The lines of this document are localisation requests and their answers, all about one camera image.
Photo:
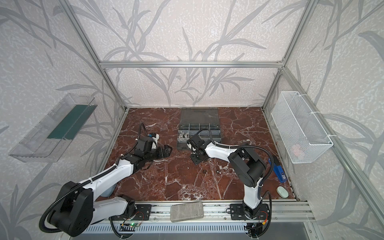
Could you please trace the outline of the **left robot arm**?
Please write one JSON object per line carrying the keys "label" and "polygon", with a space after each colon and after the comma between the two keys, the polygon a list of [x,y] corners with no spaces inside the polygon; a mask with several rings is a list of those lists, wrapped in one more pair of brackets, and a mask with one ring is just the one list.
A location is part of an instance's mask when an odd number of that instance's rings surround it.
{"label": "left robot arm", "polygon": [[114,216],[131,218],[136,215],[135,200],[124,195],[98,201],[118,182],[138,172],[154,160],[171,155],[172,147],[159,146],[159,135],[137,139],[134,147],[119,157],[115,164],[87,180],[67,182],[56,200],[45,210],[39,220],[44,233],[64,232],[71,237],[83,233],[88,226]]}

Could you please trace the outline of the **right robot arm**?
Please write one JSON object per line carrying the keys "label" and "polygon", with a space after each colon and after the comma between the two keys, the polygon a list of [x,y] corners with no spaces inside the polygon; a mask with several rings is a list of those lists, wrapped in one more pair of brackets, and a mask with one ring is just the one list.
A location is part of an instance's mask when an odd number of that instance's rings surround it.
{"label": "right robot arm", "polygon": [[[243,208],[245,215],[250,220],[255,219],[262,206],[261,189],[274,170],[274,156],[266,149],[258,146],[223,145],[211,140],[205,141],[199,135],[194,135],[188,139],[187,146],[192,151],[191,159],[196,165],[209,158],[220,159],[232,165],[238,178],[244,184]],[[263,151],[271,159],[268,173],[264,173],[267,165],[255,150]]]}

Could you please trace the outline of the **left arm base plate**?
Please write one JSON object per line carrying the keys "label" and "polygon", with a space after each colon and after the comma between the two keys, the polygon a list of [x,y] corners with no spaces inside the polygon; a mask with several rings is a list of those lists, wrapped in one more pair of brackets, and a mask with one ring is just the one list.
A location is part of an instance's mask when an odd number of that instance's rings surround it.
{"label": "left arm base plate", "polygon": [[132,217],[129,218],[131,221],[148,221],[150,219],[152,205],[151,204],[139,204],[135,205],[135,211]]}

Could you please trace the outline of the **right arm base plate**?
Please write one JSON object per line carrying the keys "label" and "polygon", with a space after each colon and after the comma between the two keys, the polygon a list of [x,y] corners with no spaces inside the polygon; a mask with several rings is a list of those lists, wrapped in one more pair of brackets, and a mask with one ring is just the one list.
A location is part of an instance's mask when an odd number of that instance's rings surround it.
{"label": "right arm base plate", "polygon": [[[251,220],[247,217],[243,204],[230,204],[229,213],[231,215],[231,220]],[[253,221],[264,221],[268,218],[270,213],[270,208],[268,204],[262,204],[259,211],[256,213],[256,216],[252,219]]]}

